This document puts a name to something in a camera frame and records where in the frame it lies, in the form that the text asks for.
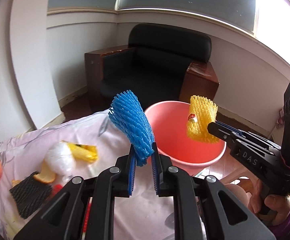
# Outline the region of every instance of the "pink bucket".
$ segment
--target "pink bucket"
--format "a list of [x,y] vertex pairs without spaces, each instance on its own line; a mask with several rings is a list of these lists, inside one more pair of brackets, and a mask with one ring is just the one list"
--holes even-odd
[[159,102],[147,108],[145,115],[152,126],[158,152],[169,156],[173,165],[192,176],[216,163],[225,152],[225,141],[211,144],[187,137],[188,103]]

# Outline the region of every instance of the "brown armrest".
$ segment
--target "brown armrest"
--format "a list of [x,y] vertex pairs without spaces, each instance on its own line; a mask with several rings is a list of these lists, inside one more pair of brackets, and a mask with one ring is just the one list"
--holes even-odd
[[100,83],[104,76],[104,57],[129,51],[131,49],[134,48],[123,45],[85,53],[88,98],[93,112],[101,111],[109,107],[108,104],[103,101],[100,94]]
[[218,85],[218,77],[210,62],[193,61],[186,70],[179,100],[189,103],[192,95],[213,100]]

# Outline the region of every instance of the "purple cuff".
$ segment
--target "purple cuff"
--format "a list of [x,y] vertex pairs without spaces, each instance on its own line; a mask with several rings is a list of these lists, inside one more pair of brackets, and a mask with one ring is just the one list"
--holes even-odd
[[269,226],[268,228],[275,235],[277,240],[284,238],[290,233],[290,214],[283,223],[277,226]]

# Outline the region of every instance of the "brown floor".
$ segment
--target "brown floor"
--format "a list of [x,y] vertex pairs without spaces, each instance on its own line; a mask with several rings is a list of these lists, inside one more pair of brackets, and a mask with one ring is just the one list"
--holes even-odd
[[[62,107],[61,110],[65,114],[66,122],[92,114],[89,108],[87,94],[84,94],[76,98],[74,101]],[[236,121],[235,119],[228,118],[220,113],[217,113],[216,119],[237,129],[257,133],[254,130],[247,127],[246,125]],[[211,174],[217,177],[218,179],[221,179],[224,176],[230,174],[232,171],[236,170],[240,165],[241,164],[237,160],[235,160],[233,157],[230,156],[230,149],[227,148],[223,157],[214,165],[206,168],[203,171],[202,175],[207,176]]]

